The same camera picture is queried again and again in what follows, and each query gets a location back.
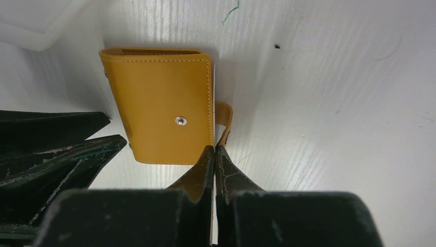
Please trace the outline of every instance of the white container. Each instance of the white container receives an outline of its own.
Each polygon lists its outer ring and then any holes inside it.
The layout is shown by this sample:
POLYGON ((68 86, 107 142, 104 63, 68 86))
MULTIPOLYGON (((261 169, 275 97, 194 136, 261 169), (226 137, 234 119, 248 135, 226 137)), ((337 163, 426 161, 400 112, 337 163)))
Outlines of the white container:
POLYGON ((89 0, 1 0, 0 42, 31 50, 49 48, 89 0))

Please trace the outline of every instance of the wallet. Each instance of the wallet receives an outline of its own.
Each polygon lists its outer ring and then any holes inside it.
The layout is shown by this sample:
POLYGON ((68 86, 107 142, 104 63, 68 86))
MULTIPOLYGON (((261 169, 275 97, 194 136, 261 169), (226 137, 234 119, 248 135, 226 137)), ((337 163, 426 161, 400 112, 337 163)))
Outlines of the wallet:
POLYGON ((214 146, 214 124, 226 128, 233 111, 214 102, 211 58, 197 49, 115 47, 100 52, 105 74, 135 159, 194 165, 214 146))

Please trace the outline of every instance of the wood grain texture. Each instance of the wood grain texture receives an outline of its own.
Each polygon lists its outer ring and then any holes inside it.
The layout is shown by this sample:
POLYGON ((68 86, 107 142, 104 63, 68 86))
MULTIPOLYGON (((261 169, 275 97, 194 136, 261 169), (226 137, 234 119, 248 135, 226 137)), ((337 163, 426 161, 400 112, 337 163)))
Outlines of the wood grain texture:
MULTIPOLYGON (((346 190, 386 246, 436 237, 436 3, 110 0, 44 52, 0 44, 4 110, 104 111, 95 136, 125 135, 97 51, 199 47, 216 98, 234 108, 227 150, 267 190, 346 190)), ((92 188, 163 188, 189 167, 144 165, 129 148, 92 188)))

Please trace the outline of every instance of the wallet strap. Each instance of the wallet strap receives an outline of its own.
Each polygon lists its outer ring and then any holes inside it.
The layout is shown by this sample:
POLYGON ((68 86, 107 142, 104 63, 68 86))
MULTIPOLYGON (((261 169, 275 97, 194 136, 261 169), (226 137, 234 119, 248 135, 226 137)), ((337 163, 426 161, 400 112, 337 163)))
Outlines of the wallet strap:
POLYGON ((215 124, 224 125, 226 129, 221 135, 217 146, 226 146, 227 138, 229 137, 231 131, 231 122, 233 119, 233 109, 232 107, 224 102, 215 102, 215 124))

